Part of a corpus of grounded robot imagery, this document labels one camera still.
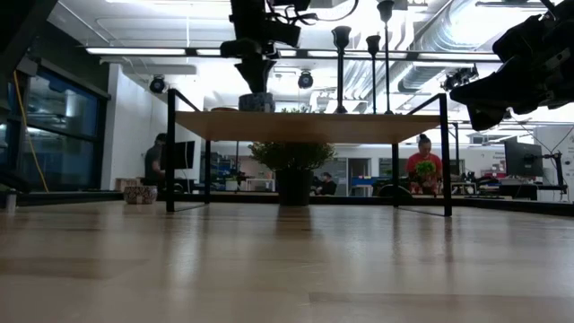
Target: yellow cable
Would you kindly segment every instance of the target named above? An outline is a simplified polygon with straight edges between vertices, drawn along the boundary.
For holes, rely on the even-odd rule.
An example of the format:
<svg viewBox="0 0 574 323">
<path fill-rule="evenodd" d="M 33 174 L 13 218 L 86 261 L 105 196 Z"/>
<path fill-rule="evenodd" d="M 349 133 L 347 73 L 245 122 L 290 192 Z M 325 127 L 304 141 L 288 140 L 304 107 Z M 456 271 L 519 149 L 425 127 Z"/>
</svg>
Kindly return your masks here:
<svg viewBox="0 0 574 323">
<path fill-rule="evenodd" d="M 38 168 L 39 177 L 42 179 L 42 184 L 44 184 L 44 189 L 46 190 L 46 193 L 49 193 L 48 185 L 46 184 L 46 179 L 44 179 L 44 173 L 42 172 L 42 169 L 39 167 L 38 158 L 36 157 L 36 151 L 34 150 L 34 144 L 32 143 L 32 138 L 30 137 L 30 133 L 28 133 L 28 122 L 26 120 L 26 111 L 24 110 L 24 104 L 22 103 L 22 95 L 20 94 L 20 86 L 18 85 L 18 74 L 16 73 L 16 71 L 14 71 L 14 85 L 16 87 L 16 95 L 18 97 L 20 111 L 22 112 L 22 123 L 24 124 L 26 136 L 28 137 L 30 150 L 32 151 L 34 161 L 36 162 L 36 168 Z"/>
</svg>

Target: person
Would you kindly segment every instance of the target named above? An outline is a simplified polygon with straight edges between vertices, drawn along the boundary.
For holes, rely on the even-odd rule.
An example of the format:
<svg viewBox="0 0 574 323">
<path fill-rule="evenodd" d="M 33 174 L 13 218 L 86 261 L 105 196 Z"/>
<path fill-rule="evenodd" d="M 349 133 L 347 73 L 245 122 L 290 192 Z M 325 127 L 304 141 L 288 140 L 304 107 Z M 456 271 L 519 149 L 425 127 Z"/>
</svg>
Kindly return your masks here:
<svg viewBox="0 0 574 323">
<path fill-rule="evenodd" d="M 419 136 L 419 152 L 409 157 L 406 162 L 406 171 L 411 181 L 411 193 L 433 194 L 439 193 L 439 179 L 442 178 L 442 161 L 440 157 L 431 153 L 432 143 L 428 136 Z M 434 164 L 434 173 L 419 176 L 416 166 L 420 162 L 429 161 Z"/>
<path fill-rule="evenodd" d="M 166 134 L 158 134 L 152 148 L 145 153 L 145 185 L 162 186 L 165 170 L 161 170 L 161 151 L 166 143 Z"/>
<path fill-rule="evenodd" d="M 321 185 L 319 185 L 318 188 L 315 188 L 315 194 L 321 196 L 334 195 L 337 190 L 337 185 L 333 182 L 331 174 L 324 172 L 321 174 L 321 177 Z"/>
</svg>

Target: dark shirt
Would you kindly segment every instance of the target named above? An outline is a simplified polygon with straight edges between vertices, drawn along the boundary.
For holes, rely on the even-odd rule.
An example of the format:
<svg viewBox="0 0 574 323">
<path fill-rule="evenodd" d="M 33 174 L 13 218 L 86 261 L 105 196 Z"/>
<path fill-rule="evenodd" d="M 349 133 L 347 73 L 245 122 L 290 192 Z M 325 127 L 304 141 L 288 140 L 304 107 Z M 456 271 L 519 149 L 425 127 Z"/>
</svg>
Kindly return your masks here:
<svg viewBox="0 0 574 323">
<path fill-rule="evenodd" d="M 145 179 L 159 181 L 161 176 L 153 170 L 153 162 L 161 162 L 161 144 L 156 144 L 145 153 Z"/>
<path fill-rule="evenodd" d="M 336 190 L 337 185 L 332 180 L 329 180 L 328 182 L 321 183 L 321 190 L 319 191 L 319 194 L 334 195 Z"/>
</svg>

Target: wooden floor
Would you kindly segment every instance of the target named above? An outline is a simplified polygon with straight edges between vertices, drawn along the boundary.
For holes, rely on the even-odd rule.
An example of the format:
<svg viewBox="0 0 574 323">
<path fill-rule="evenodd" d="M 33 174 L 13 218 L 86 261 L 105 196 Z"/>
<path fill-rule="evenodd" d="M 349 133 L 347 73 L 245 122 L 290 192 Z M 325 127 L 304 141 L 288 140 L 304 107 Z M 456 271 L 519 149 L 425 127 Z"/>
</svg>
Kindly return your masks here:
<svg viewBox="0 0 574 323">
<path fill-rule="evenodd" d="M 570 218 L 163 207 L 0 215 L 0 322 L 574 321 Z"/>
</svg>

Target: shelf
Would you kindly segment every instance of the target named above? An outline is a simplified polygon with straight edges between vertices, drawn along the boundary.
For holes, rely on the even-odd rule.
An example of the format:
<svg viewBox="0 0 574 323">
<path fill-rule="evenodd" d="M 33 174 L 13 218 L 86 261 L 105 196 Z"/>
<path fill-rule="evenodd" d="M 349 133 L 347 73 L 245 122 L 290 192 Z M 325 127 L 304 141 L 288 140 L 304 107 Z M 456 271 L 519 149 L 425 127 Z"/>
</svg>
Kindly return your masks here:
<svg viewBox="0 0 574 323">
<path fill-rule="evenodd" d="M 176 122 L 205 140 L 398 144 L 437 127 L 439 116 L 177 111 Z"/>
</svg>

